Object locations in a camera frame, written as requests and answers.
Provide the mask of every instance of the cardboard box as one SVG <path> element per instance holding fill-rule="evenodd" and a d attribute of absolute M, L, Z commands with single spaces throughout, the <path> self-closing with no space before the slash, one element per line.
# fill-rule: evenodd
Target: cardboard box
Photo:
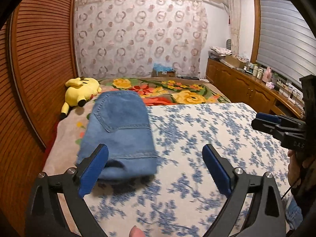
<path fill-rule="evenodd" d="M 243 69 L 244 66 L 247 66 L 246 62 L 241 62 L 240 60 L 234 58 L 231 55 L 226 55 L 224 61 L 226 61 L 228 64 L 230 64 L 236 68 L 240 68 L 240 69 Z"/>
<path fill-rule="evenodd" d="M 153 72 L 151 73 L 152 77 L 176 77 L 175 71 L 156 71 L 153 69 Z"/>

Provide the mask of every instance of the blue denim jeans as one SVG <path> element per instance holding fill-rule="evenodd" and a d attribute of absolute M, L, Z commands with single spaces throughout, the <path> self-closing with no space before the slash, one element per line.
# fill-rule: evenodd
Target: blue denim jeans
<path fill-rule="evenodd" d="M 99 179 L 122 181 L 153 175 L 158 155 L 154 148 L 147 109 L 136 92 L 102 93 L 95 102 L 77 163 L 105 144 L 109 159 Z"/>
<path fill-rule="evenodd" d="M 292 197 L 290 204 L 285 210 L 285 218 L 292 230 L 298 228 L 303 221 L 301 208 L 296 204 L 294 197 Z"/>

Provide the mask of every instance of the blue flower pattern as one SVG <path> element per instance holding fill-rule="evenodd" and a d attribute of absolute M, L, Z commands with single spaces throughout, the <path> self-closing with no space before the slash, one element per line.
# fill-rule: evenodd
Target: blue flower pattern
<path fill-rule="evenodd" d="M 251 128 L 255 111 L 243 103 L 147 107 L 156 150 L 155 176 L 120 185 L 102 182 L 85 201 L 112 236 L 128 236 L 137 225 L 146 237 L 202 236 L 216 219 L 226 197 L 221 195 L 203 159 L 211 143 L 232 165 L 263 175 L 272 172 L 280 193 L 288 188 L 286 150 L 279 141 Z M 248 195 L 231 234 L 246 217 Z"/>

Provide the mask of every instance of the cabinet door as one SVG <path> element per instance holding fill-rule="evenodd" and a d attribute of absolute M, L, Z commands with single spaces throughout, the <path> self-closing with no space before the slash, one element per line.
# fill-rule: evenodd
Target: cabinet door
<path fill-rule="evenodd" d="M 249 98 L 249 106 L 256 112 L 269 113 L 274 97 L 259 86 L 255 86 Z"/>
<path fill-rule="evenodd" d="M 234 81 L 233 70 L 227 66 L 218 67 L 216 72 L 215 86 L 228 99 L 233 97 L 232 83 Z"/>
<path fill-rule="evenodd" d="M 232 83 L 231 102 L 243 102 L 249 104 L 249 95 L 253 89 L 253 84 L 245 77 L 235 73 L 235 79 Z"/>
<path fill-rule="evenodd" d="M 206 69 L 206 76 L 208 77 L 208 80 L 211 82 L 213 81 L 215 83 L 216 79 L 216 64 L 209 59 Z"/>

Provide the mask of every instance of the blue gripper pad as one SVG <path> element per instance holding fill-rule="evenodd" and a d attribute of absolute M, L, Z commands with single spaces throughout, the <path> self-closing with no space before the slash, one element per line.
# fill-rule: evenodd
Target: blue gripper pad
<path fill-rule="evenodd" d="M 219 192 L 228 199 L 232 194 L 232 183 L 226 171 L 233 173 L 233 166 L 227 159 L 222 158 L 211 144 L 203 147 L 202 157 Z"/>
<path fill-rule="evenodd" d="M 92 191 L 95 183 L 98 180 L 101 171 L 104 169 L 105 164 L 109 158 L 109 150 L 104 145 L 94 159 L 90 162 L 84 173 L 80 178 L 80 187 L 78 194 L 81 198 Z"/>
<path fill-rule="evenodd" d="M 269 115 L 269 114 L 265 114 L 261 112 L 256 114 L 256 119 L 262 119 L 262 120 L 269 121 L 277 125 L 281 124 L 281 120 L 279 119 L 278 116 Z"/>

